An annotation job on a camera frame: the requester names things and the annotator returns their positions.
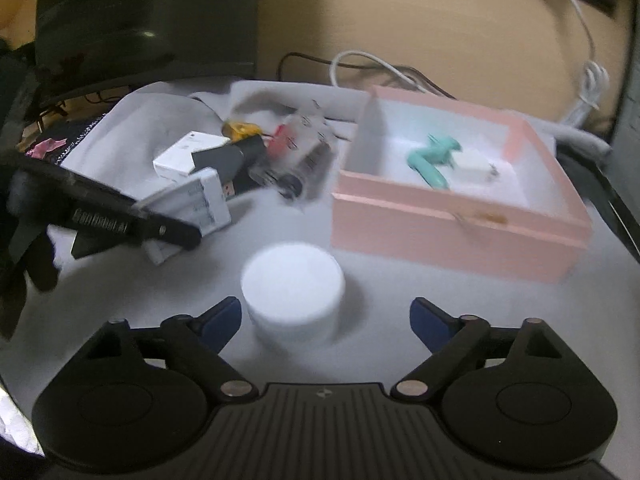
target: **pink box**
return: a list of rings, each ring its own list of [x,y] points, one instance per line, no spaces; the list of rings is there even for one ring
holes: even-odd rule
[[[431,189],[406,164],[450,135],[496,165],[496,182]],[[469,272],[556,282],[591,237],[571,181],[527,121],[478,105],[375,88],[334,190],[332,244]]]

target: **black monitor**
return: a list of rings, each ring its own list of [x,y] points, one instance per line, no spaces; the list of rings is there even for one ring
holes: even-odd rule
[[[258,0],[38,0],[41,105],[125,85],[254,76]]]

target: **white product box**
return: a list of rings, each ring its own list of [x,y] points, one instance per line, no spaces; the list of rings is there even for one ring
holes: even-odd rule
[[[218,172],[211,168],[204,168],[180,183],[171,184],[136,202],[135,207],[193,224],[200,229],[203,237],[231,222]],[[143,247],[156,265],[181,250],[160,240],[146,240]]]
[[[191,153],[218,148],[229,141],[219,135],[189,132],[154,159],[154,169],[158,176],[181,182],[195,169]]]
[[[498,176],[495,164],[476,150],[452,152],[451,165],[455,176],[469,184],[487,184]]]

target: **white round box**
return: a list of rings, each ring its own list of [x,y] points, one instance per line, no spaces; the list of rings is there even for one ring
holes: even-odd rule
[[[268,246],[244,266],[241,287],[258,332],[281,348],[311,348],[335,331],[344,275],[321,248],[301,242]]]

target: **white cloth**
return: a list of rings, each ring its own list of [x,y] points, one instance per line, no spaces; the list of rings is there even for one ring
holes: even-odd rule
[[[270,85],[275,89],[272,95],[279,95],[278,84]],[[185,132],[218,131],[220,117],[188,98],[207,89],[214,95],[206,100],[220,114],[224,114],[220,110],[234,109],[225,101],[225,95],[233,93],[228,82],[151,85],[124,98],[68,156],[65,166],[125,192],[152,178],[152,159]],[[296,89],[299,96],[307,89],[309,94],[317,90],[306,85]],[[354,102],[359,95],[353,94]],[[260,106],[268,106],[274,116],[292,112],[293,107],[283,107],[277,99],[269,102],[263,100]],[[352,124],[333,124],[344,137],[353,130]],[[343,151],[346,145],[341,142]],[[225,296],[242,300],[242,266],[260,248],[304,240],[330,249],[328,191],[337,164],[322,196],[303,208],[284,204],[269,189],[233,199],[229,227],[160,267],[153,266],[142,250],[125,247],[73,261],[69,255],[73,235],[50,230],[62,266],[60,283],[50,294],[30,290],[14,339],[0,353],[0,374],[18,405],[30,413],[47,382],[108,319],[127,318],[137,327],[156,326],[179,313],[196,316]],[[408,309],[416,296],[427,297],[453,316],[478,314],[495,326],[519,326],[526,317],[541,317],[614,397],[619,423],[603,464],[620,478],[637,479],[640,267],[599,216],[591,213],[591,244],[571,275],[558,285],[509,282],[331,250],[346,276],[342,317],[331,345],[301,354],[277,354],[255,338],[244,316],[222,357],[260,387],[277,381],[376,381],[388,388],[429,355],[409,327]]]
[[[537,117],[532,117],[527,114],[515,112],[514,110],[508,110],[509,113],[518,115],[533,126],[533,129],[543,138],[546,136],[552,137],[555,140],[572,145],[578,152],[587,156],[599,165],[602,165],[611,152],[611,146],[609,146],[603,139],[589,132],[578,130],[572,126],[566,124],[553,123],[551,121],[545,121]]]
[[[30,421],[0,388],[0,437],[30,453],[43,455]]]

